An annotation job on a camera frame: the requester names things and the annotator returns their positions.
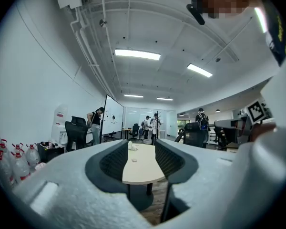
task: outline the person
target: person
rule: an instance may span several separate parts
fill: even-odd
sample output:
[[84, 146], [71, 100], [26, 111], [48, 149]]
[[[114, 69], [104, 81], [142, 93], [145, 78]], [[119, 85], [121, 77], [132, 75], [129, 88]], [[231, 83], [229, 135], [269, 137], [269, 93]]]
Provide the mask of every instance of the person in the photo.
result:
[[95, 112], [87, 114], [87, 126], [91, 128], [94, 139], [94, 145], [100, 144], [100, 127], [101, 127], [101, 114], [105, 109], [103, 107], [97, 109]]
[[160, 127], [162, 124], [158, 118], [158, 114], [155, 113], [154, 119], [151, 119], [150, 124], [152, 125], [152, 145], [154, 144], [154, 140], [157, 138], [157, 127]]
[[187, 9], [199, 24], [204, 25], [203, 13], [209, 18], [232, 17], [242, 13], [246, 8], [255, 8], [259, 17], [265, 16], [263, 32], [266, 43], [280, 66], [286, 58], [286, 24], [270, 0], [191, 0]]
[[145, 133], [144, 133], [144, 139], [148, 139], [148, 131], [149, 128], [151, 128], [151, 125], [148, 125], [148, 120], [149, 120], [149, 116], [146, 117], [146, 119], [144, 120], [144, 126], [145, 126]]
[[198, 115], [196, 115], [195, 121], [198, 122], [200, 124], [200, 128], [205, 131], [205, 139], [204, 139], [204, 144], [202, 148], [206, 148], [206, 142], [209, 139], [209, 130], [208, 130], [209, 117], [204, 113], [203, 108], [199, 108]]

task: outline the ceiling light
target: ceiling light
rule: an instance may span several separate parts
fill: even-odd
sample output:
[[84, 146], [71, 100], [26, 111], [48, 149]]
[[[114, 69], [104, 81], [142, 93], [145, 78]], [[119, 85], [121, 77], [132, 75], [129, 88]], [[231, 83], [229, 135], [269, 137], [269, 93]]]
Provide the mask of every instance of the ceiling light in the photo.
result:
[[206, 77], [211, 77], [212, 76], [212, 74], [209, 73], [208, 71], [205, 71], [205, 70], [203, 70], [203, 69], [201, 69], [201, 68], [199, 68], [199, 67], [197, 67], [197, 66], [195, 66], [193, 64], [189, 64], [189, 66], [187, 68], [192, 70], [192, 71], [195, 71], [197, 73], [203, 74]]
[[124, 94], [125, 97], [143, 97], [143, 96], [138, 96], [138, 95], [129, 95], [129, 94]]
[[255, 8], [255, 12], [258, 16], [259, 22], [261, 23], [263, 33], [265, 33], [268, 31], [265, 15], [260, 8]]
[[171, 98], [161, 98], [161, 97], [157, 97], [158, 100], [168, 100], [168, 101], [172, 101], [173, 99]]
[[143, 51], [136, 51], [136, 50], [127, 50], [127, 49], [116, 49], [115, 55], [116, 56], [137, 57], [137, 58], [144, 58], [144, 59], [153, 59], [153, 60], [159, 60], [160, 56], [161, 56], [158, 53], [143, 52]]

